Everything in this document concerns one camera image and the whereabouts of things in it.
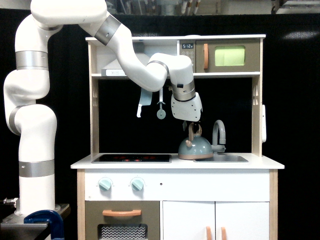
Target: blue clamp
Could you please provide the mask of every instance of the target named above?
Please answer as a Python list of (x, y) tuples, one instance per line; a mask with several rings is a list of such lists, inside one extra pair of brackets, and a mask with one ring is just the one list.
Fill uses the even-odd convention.
[(25, 224), (49, 223), (51, 229), (51, 240), (65, 240), (64, 221), (62, 217), (53, 210), (40, 210), (31, 213), (23, 220)]

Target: oven door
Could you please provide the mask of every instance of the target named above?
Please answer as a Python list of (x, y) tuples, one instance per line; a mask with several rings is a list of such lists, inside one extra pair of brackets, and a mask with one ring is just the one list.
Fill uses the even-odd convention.
[(159, 201), (85, 201), (86, 240), (160, 240)]

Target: white cabinet door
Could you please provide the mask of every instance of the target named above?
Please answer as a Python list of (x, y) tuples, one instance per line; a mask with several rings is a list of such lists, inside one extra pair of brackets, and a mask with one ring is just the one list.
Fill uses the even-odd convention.
[(269, 240), (268, 202), (216, 202), (216, 240)]
[(163, 201), (163, 240), (215, 240), (215, 202)]

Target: white countertop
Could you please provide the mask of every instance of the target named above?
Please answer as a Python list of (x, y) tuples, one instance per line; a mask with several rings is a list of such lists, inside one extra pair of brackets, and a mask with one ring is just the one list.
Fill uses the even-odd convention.
[(130, 162), (130, 163), (92, 163), (103, 154), (86, 156), (71, 165), (72, 169), (284, 169), (285, 166), (266, 156), (256, 156), (253, 153), (222, 153), (230, 156), (241, 156), (248, 162), (194, 162), (178, 158), (177, 153), (171, 153), (170, 163)]

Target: sink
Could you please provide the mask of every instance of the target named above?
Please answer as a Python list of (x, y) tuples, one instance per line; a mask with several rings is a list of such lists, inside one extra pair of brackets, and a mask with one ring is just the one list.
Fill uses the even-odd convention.
[(194, 159), (195, 163), (248, 163), (242, 156), (214, 154), (213, 157)]

